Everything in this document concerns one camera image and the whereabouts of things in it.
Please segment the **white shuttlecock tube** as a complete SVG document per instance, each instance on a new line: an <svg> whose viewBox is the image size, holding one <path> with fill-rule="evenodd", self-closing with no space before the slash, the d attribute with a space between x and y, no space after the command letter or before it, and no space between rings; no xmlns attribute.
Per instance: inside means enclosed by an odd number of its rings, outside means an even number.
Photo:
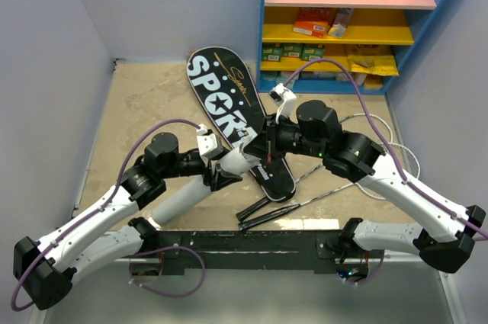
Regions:
<svg viewBox="0 0 488 324"><path fill-rule="evenodd" d="M218 161L217 166L224 172L241 176L258 163L258 158L245 154L241 149L233 149ZM205 186L202 177L197 176L156 206L151 212L152 220L162 226L211 194L210 186Z"/></svg>

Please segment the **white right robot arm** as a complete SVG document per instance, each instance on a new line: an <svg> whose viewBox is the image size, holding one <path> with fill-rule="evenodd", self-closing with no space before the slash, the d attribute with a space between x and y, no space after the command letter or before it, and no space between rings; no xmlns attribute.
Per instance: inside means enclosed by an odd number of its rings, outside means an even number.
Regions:
<svg viewBox="0 0 488 324"><path fill-rule="evenodd" d="M449 274L467 262L486 216L482 208L465 207L434 192L404 171L389 145L343 130L336 111L322 101L299 105L296 117L267 116L257 136L245 141L243 153L260 162L288 153L317 157L333 175L382 195L414 220L394 224L351 218L335 245L343 257L374 250L405 252Z"/></svg>

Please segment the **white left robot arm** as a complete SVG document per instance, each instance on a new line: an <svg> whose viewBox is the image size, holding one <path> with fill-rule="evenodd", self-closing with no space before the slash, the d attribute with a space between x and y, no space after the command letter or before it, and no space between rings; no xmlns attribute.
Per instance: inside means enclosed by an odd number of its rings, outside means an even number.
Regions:
<svg viewBox="0 0 488 324"><path fill-rule="evenodd" d="M153 224L163 225L209 197L241 181L252 167L241 146L227 151L210 131L197 132L197 148L178 151L172 133L158 133L134 165L95 204L54 232L28 236L14 246L13 273L39 310L61 301L73 284L99 267L125 255L153 255L158 239ZM152 222L132 219L112 237L111 227L161 196L166 180L191 177L180 191L152 210Z"/></svg>

